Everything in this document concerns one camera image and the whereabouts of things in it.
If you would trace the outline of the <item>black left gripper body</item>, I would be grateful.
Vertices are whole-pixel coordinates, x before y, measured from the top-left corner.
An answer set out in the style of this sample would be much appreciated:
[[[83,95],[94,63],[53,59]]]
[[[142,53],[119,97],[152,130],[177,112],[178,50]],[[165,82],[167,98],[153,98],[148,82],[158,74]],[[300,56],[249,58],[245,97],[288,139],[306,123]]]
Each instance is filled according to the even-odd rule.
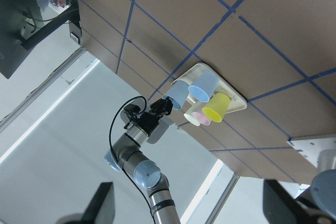
[[[131,127],[136,126],[146,136],[162,136],[168,129],[167,115],[151,114],[149,111],[140,111],[139,120],[131,123],[125,130],[129,131]]]

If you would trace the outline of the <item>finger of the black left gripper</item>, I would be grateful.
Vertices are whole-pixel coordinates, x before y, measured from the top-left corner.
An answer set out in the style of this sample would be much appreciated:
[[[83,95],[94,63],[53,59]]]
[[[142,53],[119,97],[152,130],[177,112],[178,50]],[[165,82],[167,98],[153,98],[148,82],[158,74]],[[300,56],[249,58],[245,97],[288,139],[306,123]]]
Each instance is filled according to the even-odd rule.
[[[163,99],[160,108],[160,115],[170,115],[173,109],[173,102],[170,99]]]
[[[150,105],[151,114],[163,114],[166,112],[166,100],[160,98]]]

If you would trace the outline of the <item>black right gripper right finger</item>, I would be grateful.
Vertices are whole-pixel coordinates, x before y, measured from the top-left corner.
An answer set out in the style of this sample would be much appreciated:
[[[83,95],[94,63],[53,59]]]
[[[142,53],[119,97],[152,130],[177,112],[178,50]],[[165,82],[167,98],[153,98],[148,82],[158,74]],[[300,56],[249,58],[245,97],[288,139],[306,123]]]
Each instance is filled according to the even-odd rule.
[[[263,182],[263,213],[268,223],[316,223],[274,179]]]

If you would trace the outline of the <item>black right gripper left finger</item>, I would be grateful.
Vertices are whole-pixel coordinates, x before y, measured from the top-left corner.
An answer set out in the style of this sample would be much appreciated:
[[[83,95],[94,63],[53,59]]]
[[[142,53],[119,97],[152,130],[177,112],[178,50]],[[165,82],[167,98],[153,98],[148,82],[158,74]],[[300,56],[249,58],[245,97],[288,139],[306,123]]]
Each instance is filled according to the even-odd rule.
[[[113,182],[101,183],[82,215],[81,223],[113,223],[115,199]]]

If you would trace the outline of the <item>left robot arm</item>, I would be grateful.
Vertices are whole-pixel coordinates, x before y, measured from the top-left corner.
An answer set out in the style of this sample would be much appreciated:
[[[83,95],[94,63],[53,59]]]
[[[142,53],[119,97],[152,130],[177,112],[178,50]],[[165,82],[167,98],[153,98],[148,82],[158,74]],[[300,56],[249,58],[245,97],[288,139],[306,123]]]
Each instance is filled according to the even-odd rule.
[[[169,181],[155,162],[141,152],[146,142],[157,142],[169,127],[162,117],[170,115],[170,98],[158,99],[151,105],[140,107],[130,99],[116,115],[120,116],[125,132],[105,155],[106,162],[117,172],[122,171],[139,190],[149,206],[154,223],[180,223]]]

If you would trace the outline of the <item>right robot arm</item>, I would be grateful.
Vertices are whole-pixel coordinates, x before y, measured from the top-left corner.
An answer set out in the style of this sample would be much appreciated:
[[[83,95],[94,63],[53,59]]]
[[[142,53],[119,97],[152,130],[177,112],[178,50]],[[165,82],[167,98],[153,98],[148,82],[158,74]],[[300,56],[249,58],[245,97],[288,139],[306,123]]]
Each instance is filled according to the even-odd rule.
[[[155,223],[180,223],[165,175],[140,151],[126,151],[110,164],[131,175],[131,181],[148,192],[149,210]],[[335,169],[320,172],[308,188],[310,198],[293,199],[274,179],[263,183],[263,213],[269,223],[335,223]],[[113,223],[112,182],[101,183],[79,223]]]

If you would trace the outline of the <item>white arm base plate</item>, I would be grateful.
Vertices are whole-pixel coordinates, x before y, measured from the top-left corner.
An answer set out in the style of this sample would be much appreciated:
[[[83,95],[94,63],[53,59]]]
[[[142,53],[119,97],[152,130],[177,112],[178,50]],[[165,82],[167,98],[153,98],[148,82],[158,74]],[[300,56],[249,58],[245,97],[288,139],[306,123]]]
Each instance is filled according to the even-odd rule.
[[[320,153],[335,149],[335,133],[293,137],[287,143],[314,167],[318,167]]]

